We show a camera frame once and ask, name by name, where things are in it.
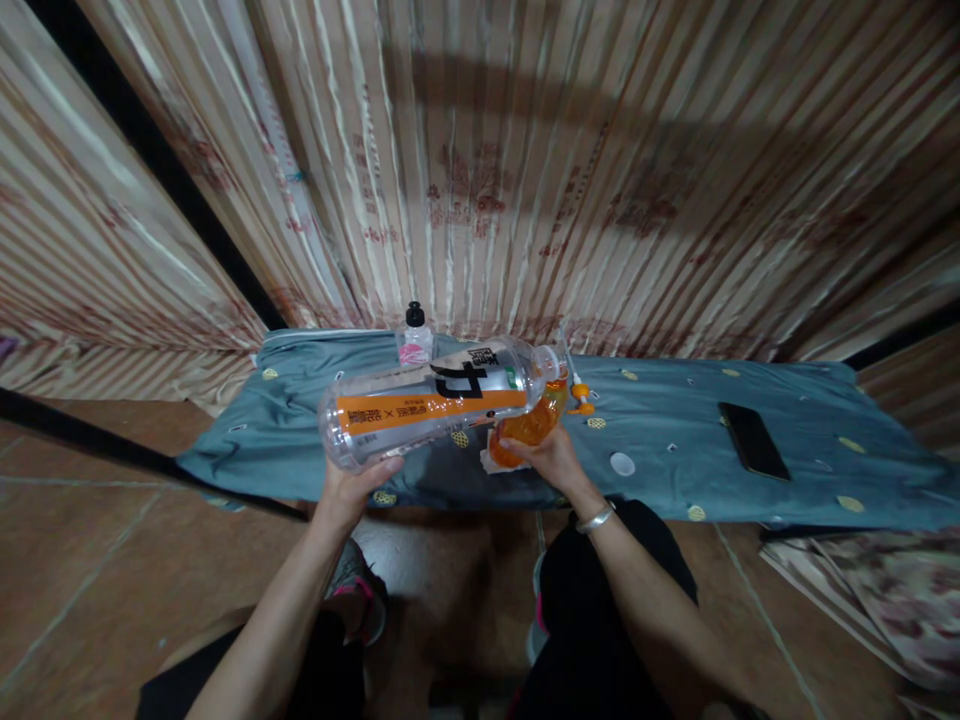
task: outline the black metal bed frame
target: black metal bed frame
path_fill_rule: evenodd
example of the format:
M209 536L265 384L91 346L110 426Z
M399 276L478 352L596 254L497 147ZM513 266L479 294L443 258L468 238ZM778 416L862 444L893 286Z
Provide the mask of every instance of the black metal bed frame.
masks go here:
M137 97L119 65L104 45L76 0L27 0L27 4L73 64L131 146L159 180L170 199L196 230L197 235L240 293L269 330L287 327L266 289L257 279L243 255L234 245L226 228L200 193L193 179L180 164L176 153L160 128ZM937 226L951 222L954 211L941 218ZM919 340L956 324L960 320L960 300L938 310L905 330L894 333L846 362L862 370ZM165 477L195 490L236 500L244 505L293 520L306 521L303 511L276 500L238 493L206 483L164 455L103 428L54 410L11 390L0 388L0 419L26 428L41 437L65 444L80 452L102 457L138 470ZM792 526L784 530L765 530L764 541L857 531L854 528Z

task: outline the small bottle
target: small bottle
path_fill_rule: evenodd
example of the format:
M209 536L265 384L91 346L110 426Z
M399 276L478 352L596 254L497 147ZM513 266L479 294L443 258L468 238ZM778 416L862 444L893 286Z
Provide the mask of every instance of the small bottle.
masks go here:
M526 415L507 418L497 423L490 438L490 458L502 468L515 468L523 463L521 458L500 444L502 438L519 440L525 445L539 445L560 422L567 406L567 373L548 382L540 402Z
M528 413L566 375L553 348L500 335L423 365L338 380L320 401L320 434L327 457L358 473L465 427Z
M433 360L433 331L425 324L426 318L416 300L407 308L406 320L406 326L397 331L400 366L430 362Z

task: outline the blue bedsheet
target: blue bedsheet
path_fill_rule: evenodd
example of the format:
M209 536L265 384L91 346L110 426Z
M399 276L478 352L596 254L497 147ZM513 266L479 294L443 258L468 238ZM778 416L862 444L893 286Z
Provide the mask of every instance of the blue bedsheet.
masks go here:
M440 354L463 348L446 336L438 342ZM589 356L575 362L599 394L594 417L604 427L576 415L564 424L605 495L640 499L678 520L911 530L960 523L957 466L924 450L861 393L846 365ZM257 364L236 400L178 462L219 487L316 500L324 477L320 396L338 372L396 367L393 334L281 330L268 335ZM722 401L763 416L792 483L743 468L720 422ZM468 430L465 448L446 438L411 453L371 504L480 509L563 502L532 470L487 475L479 462L486 433ZM632 476L613 471L614 452L632 458ZM862 511L845 508L841 497Z

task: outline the shoe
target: shoe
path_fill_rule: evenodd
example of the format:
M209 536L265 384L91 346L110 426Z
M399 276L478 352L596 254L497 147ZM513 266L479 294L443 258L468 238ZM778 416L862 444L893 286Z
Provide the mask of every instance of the shoe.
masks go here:
M360 630L348 635L348 640L360 640L368 647L380 639L387 626L387 585L373 574L363 558L363 551L353 538L347 538L333 571L333 579L325 598L344 593L360 593L366 600Z
M540 657L540 651L550 639L550 633L543 622L543 596L540 594L540 568L543 566L543 558L546 553L537 558L536 565L533 566L533 596L537 599L537 617L530 623L530 630L527 632L527 660L533 665Z

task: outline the black phone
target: black phone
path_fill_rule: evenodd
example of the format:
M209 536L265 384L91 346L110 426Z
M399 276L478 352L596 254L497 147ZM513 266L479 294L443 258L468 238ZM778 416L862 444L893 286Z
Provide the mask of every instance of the black phone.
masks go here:
M750 472L790 482L790 473L773 438L767 432L760 413L741 405L720 403L720 414L726 421L740 462Z

